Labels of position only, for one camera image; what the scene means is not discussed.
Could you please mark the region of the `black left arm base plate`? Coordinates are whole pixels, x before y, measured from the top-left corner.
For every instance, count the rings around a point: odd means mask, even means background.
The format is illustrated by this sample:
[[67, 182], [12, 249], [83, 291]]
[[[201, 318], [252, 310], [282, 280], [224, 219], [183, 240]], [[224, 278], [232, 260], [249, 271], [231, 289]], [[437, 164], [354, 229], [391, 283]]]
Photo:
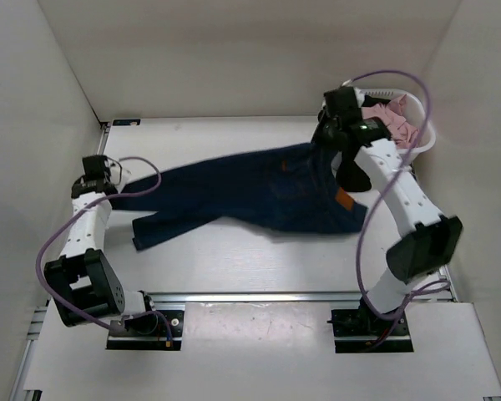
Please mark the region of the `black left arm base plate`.
[[164, 315], [139, 319], [113, 318], [106, 348], [119, 351], [179, 351], [185, 325], [185, 305], [156, 305]]

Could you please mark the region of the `dark blue denim trousers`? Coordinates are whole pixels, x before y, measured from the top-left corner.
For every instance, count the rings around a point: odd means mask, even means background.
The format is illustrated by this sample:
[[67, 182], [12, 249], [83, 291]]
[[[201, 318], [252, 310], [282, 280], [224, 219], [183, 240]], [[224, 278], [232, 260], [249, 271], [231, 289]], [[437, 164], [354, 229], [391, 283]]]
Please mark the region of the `dark blue denim trousers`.
[[296, 234], [358, 233], [367, 207], [336, 183], [336, 152], [312, 143], [205, 160], [132, 181], [113, 199], [143, 251], [220, 218]]

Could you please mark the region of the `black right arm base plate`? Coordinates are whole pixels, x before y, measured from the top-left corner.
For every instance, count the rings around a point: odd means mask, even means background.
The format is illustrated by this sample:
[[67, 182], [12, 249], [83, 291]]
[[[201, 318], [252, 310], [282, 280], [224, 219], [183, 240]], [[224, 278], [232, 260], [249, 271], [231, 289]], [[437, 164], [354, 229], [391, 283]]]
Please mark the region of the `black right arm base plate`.
[[382, 320], [366, 307], [332, 309], [335, 353], [412, 353], [414, 351], [405, 313], [395, 322]]

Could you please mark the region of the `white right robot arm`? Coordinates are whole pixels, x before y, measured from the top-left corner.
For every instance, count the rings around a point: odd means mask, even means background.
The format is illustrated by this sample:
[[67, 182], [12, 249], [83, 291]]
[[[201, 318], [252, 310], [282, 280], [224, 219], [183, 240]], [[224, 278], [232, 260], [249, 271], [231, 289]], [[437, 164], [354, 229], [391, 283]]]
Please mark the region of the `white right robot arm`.
[[371, 289], [359, 287], [359, 326], [376, 334], [398, 320], [415, 296], [437, 291], [420, 284], [451, 261], [463, 223], [428, 199], [409, 170], [407, 155], [400, 154], [380, 118], [364, 116], [360, 98], [351, 86], [325, 92], [312, 139], [340, 153], [341, 178], [354, 167], [364, 172], [369, 187], [379, 193], [375, 204], [386, 205], [400, 236], [386, 252], [387, 268], [377, 283]]

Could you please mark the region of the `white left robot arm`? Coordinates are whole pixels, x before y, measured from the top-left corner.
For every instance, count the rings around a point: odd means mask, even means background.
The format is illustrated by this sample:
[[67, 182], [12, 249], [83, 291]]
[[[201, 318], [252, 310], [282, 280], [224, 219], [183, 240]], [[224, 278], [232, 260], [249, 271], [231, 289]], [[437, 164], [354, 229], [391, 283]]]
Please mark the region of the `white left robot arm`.
[[90, 155], [82, 164], [83, 175], [71, 189], [73, 215], [38, 252], [38, 280], [67, 327], [94, 323], [110, 332], [126, 332], [131, 325], [149, 334], [159, 322], [152, 298], [124, 288], [104, 255], [104, 237], [110, 201], [148, 195], [161, 184], [161, 175], [146, 190], [123, 193], [129, 171], [121, 160]]

